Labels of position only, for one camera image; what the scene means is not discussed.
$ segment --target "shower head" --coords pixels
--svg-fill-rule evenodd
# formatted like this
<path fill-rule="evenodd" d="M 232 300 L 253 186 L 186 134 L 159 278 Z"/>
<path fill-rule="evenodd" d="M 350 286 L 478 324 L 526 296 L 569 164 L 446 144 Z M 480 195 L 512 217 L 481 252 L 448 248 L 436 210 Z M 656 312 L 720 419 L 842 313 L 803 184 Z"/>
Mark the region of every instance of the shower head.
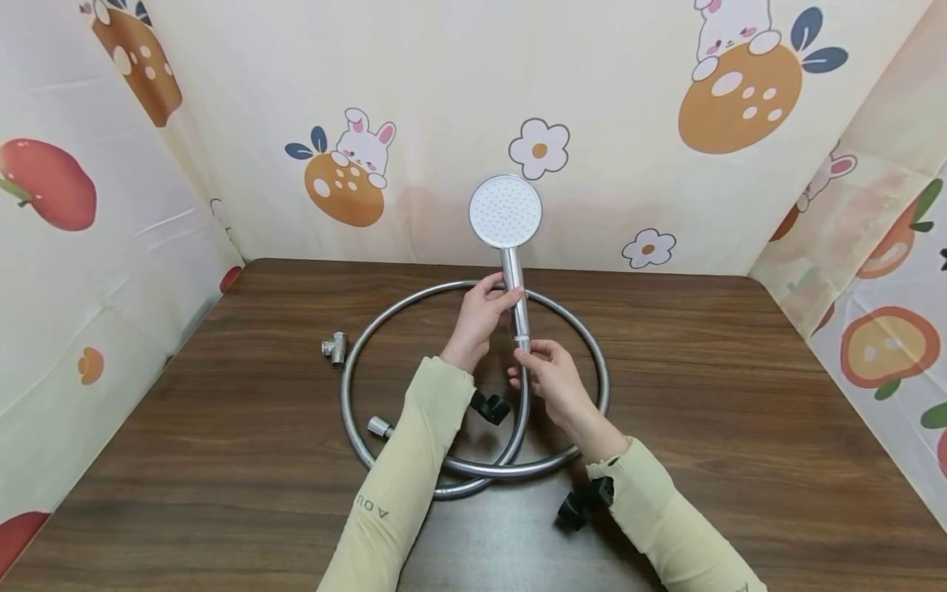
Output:
<path fill-rule="evenodd" d="M 543 219 L 539 193 L 529 182 L 501 174 L 480 184 L 471 198 L 473 232 L 489 246 L 511 249 L 532 238 Z"/>
<path fill-rule="evenodd" d="M 536 189 L 516 175 L 491 177 L 473 192 L 470 218 L 476 236 L 500 249 L 507 290 L 523 286 L 523 267 L 516 247 L 536 234 L 543 219 L 543 203 Z M 523 351 L 530 351 L 525 296 L 513 306 L 512 317 L 513 341 Z"/>

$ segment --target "hand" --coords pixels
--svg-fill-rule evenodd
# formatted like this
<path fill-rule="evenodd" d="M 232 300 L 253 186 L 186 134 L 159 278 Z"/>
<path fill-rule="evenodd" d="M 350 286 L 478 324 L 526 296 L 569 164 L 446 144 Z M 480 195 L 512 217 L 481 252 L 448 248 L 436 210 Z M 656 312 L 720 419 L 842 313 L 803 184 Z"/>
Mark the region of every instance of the hand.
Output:
<path fill-rule="evenodd" d="M 628 440 L 592 403 L 572 355 L 549 339 L 533 339 L 532 353 L 517 348 L 516 361 L 529 370 L 532 392 L 545 401 L 549 418 L 576 443 L 591 462 L 624 454 Z M 508 368 L 509 383 L 520 387 L 519 368 Z"/>
<path fill-rule="evenodd" d="M 493 290 L 501 281 L 502 272 L 487 276 L 464 296 L 454 334 L 441 353 L 441 360 L 468 374 L 474 373 L 477 363 L 490 351 L 490 335 L 501 316 L 526 293 L 522 287 L 511 292 Z"/>

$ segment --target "shower hose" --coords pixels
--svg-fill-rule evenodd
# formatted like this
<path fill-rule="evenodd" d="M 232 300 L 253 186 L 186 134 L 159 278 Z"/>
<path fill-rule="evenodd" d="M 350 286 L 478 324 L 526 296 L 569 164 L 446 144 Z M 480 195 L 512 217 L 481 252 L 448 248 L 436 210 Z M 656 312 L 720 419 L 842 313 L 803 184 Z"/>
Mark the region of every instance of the shower hose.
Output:
<path fill-rule="evenodd" d="M 364 348 L 366 343 L 368 343 L 368 340 L 371 338 L 372 334 L 375 333 L 379 327 L 385 323 L 385 321 L 398 312 L 406 309 L 416 302 L 424 300 L 429 296 L 442 294 L 444 292 L 451 292 L 453 290 L 470 289 L 476 284 L 477 282 L 472 280 L 452 281 L 426 288 L 404 298 L 375 318 L 375 320 L 373 320 L 371 324 L 368 325 L 367 329 L 365 329 L 355 344 L 351 347 L 351 350 L 348 354 L 348 360 L 346 361 L 345 371 L 342 374 L 342 385 L 340 387 L 342 419 L 345 423 L 348 441 L 351 442 L 352 448 L 355 449 L 355 454 L 358 455 L 358 458 L 363 464 L 365 464 L 367 468 L 370 469 L 374 464 L 375 457 L 371 454 L 371 451 L 368 450 L 368 447 L 365 445 L 365 441 L 359 434 L 359 429 L 355 424 L 355 416 L 352 413 L 351 406 L 352 374 L 354 374 L 359 353 L 361 353 L 362 348 Z M 602 414 L 607 413 L 610 381 L 608 365 L 605 362 L 605 355 L 601 351 L 599 342 L 596 341 L 595 337 L 588 330 L 588 328 L 585 327 L 585 325 L 583 325 L 582 322 L 574 314 L 570 313 L 563 305 L 558 304 L 551 298 L 533 292 L 532 290 L 527 290 L 527 296 L 530 300 L 539 302 L 553 313 L 558 314 L 563 319 L 565 319 L 585 341 L 585 344 L 592 352 L 592 357 L 595 359 L 596 372 L 599 376 L 599 411 L 601 411 Z M 522 479 L 546 475 L 562 467 L 565 463 L 579 455 L 579 450 L 575 447 L 575 445 L 571 445 L 565 450 L 562 450 L 560 453 L 551 457 L 521 464 L 511 464 L 519 452 L 520 446 L 523 444 L 523 439 L 526 436 L 527 419 L 529 418 L 530 408 L 529 377 L 527 376 L 527 369 L 520 367 L 520 372 L 520 406 L 518 413 L 516 414 L 515 424 L 513 426 L 513 434 L 509 439 L 509 443 L 507 443 L 507 447 L 503 450 L 503 452 L 500 454 L 500 457 L 493 464 L 483 464 L 448 456 L 444 460 L 444 467 L 453 473 L 473 478 L 455 485 L 444 485 L 436 488 L 434 491 L 434 499 L 459 499 L 461 497 L 473 495 L 474 493 L 479 493 L 486 489 L 491 483 L 493 483 L 495 479 Z"/>

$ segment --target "white flower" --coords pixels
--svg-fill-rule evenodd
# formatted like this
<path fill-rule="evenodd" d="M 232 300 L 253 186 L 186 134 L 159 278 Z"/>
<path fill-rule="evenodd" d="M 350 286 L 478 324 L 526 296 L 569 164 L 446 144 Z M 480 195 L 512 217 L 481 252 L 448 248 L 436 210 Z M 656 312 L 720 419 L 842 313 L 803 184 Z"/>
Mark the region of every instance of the white flower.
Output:
<path fill-rule="evenodd" d="M 661 234 L 653 228 L 646 228 L 634 237 L 634 241 L 625 245 L 621 256 L 628 260 L 632 269 L 663 265 L 670 261 L 670 250 L 676 244 L 674 235 Z"/>
<path fill-rule="evenodd" d="M 569 160 L 565 145 L 569 130 L 564 125 L 549 127 L 539 118 L 527 119 L 520 128 L 520 136 L 509 143 L 509 157 L 523 165 L 523 176 L 530 181 L 547 171 L 562 170 Z"/>

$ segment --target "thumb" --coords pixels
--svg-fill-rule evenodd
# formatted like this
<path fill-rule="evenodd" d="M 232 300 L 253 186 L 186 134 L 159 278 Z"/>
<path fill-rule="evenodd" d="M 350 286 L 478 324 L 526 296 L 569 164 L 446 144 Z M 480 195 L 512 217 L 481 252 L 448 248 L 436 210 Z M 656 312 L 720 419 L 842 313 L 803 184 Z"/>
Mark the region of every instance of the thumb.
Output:
<path fill-rule="evenodd" d="M 519 362 L 521 366 L 532 372 L 536 378 L 540 377 L 540 372 L 542 372 L 545 365 L 548 364 L 548 362 L 537 358 L 533 354 L 526 353 L 521 348 L 516 348 L 516 351 L 513 352 L 513 357 L 516 358 L 516 361 Z"/>
<path fill-rule="evenodd" d="M 514 304 L 520 301 L 520 298 L 522 298 L 523 294 L 525 293 L 526 289 L 523 286 L 520 286 L 514 290 L 510 290 L 509 292 L 494 300 L 493 306 L 495 306 L 496 310 L 498 311 L 511 309 Z"/>

